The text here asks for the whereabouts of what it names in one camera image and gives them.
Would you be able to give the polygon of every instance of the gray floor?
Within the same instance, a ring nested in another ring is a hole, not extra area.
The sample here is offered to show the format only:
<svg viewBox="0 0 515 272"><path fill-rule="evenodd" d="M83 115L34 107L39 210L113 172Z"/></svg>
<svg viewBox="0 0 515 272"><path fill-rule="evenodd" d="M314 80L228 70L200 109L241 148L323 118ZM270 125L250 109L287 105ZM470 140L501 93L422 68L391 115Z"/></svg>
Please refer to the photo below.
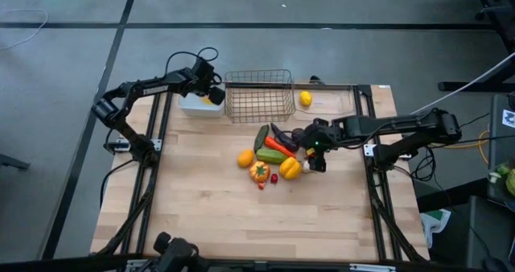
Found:
<svg viewBox="0 0 515 272"><path fill-rule="evenodd" d="M0 0L0 9L42 7L50 22L116 23L125 3ZM129 21L474 23L480 7L479 0L135 0ZM0 13L0 22L40 19L36 14ZM31 31L0 28L0 46ZM0 152L32 164L24 172L0 170L0 262L35 259L41 252L114 33L43 29L31 41L0 51ZM389 84L399 113L441 97L437 82L471 80L507 56L492 31L126 30L109 88L161 74L172 52L205 46L220 51L214 62L219 73L287 68L296 80L316 74L334 83ZM192 58L178 56L171 66L191 64ZM438 107L465 122L488 112L490 97L461 93ZM464 128L463 138L477 137L487 121ZM89 251L101 179L112 160L101 148L106 131L97 124L93 132L57 257ZM486 171L477 149L438 150L436 158L445 188L478 179ZM418 191L424 193L423 187Z"/></svg>

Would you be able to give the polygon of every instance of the white container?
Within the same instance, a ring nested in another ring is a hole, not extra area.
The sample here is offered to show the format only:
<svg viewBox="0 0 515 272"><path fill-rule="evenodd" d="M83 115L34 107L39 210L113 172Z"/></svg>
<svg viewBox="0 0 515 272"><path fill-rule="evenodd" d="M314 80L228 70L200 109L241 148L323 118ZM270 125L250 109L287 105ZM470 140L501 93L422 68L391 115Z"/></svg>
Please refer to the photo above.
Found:
<svg viewBox="0 0 515 272"><path fill-rule="evenodd" d="M214 105L208 97L198 97L189 93L179 98L179 107L191 117L222 117L224 115L225 100L220 105Z"/></svg>

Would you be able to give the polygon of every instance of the wire basket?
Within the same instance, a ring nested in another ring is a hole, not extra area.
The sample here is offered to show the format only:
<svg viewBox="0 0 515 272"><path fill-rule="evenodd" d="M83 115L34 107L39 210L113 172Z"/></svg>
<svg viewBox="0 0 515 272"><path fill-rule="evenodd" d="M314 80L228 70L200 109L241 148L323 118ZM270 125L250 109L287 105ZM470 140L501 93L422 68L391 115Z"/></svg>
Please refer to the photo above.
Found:
<svg viewBox="0 0 515 272"><path fill-rule="evenodd" d="M233 123L284 122L295 112L288 70L225 74L225 115Z"/></svg>

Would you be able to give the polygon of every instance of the wooden table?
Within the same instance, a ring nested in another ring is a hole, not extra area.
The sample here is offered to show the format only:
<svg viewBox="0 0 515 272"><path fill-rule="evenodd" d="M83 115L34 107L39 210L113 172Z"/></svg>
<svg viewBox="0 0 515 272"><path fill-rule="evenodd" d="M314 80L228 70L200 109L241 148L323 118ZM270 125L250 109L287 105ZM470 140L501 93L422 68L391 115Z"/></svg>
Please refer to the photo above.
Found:
<svg viewBox="0 0 515 272"><path fill-rule="evenodd" d="M395 116L389 86L371 87L377 117ZM295 90L296 104L300 91ZM311 108L304 112L297 110L287 122L277 122L280 128L303 128L314 117L332 119L355 114L349 91L312 93ZM146 237L146 255L157 254L152 245L157 235L166 231L198 245L206 258L377 260L361 150L331 151L326 154L327 172L302 175L293 181L279 176L276 185L268 183L261 191L249 178L248 170L236 165L236 158L242 150L252 149L262 124L233 124L227 117L187 117L178 107L179 96L172 100ZM151 102L151 97L140 99L127 118L140 133L145 132ZM383 143L398 139L400 135L381 137ZM116 155L113 166L128 159L129 154ZM408 168L401 160L397 165ZM278 173L277 165L271 168L273 173ZM92 251L106 245L126 219L137 169L137 164L133 164L111 176ZM416 250L428 258L411 179L399 171L389 171L388 180L397 224ZM137 223L133 239L138 231ZM382 231L391 258L384 222ZM131 241L130 251L135 251L135 240Z"/></svg>

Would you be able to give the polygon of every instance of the carrot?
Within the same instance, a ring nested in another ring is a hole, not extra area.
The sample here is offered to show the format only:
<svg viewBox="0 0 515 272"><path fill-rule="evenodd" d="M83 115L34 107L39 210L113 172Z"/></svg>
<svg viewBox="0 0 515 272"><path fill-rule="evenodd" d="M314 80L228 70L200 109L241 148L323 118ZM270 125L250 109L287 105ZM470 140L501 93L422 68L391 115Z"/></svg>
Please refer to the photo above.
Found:
<svg viewBox="0 0 515 272"><path fill-rule="evenodd" d="M275 139L273 139L272 137L270 136L267 136L265 138L265 145L268 146L269 148L271 149L275 149L275 150L278 150L278 151L281 151L283 154L285 155L288 155L289 157L292 157L292 158L295 158L295 155L293 153L291 153L287 148L285 148L284 146L280 145L279 143L277 143L275 141Z"/></svg>

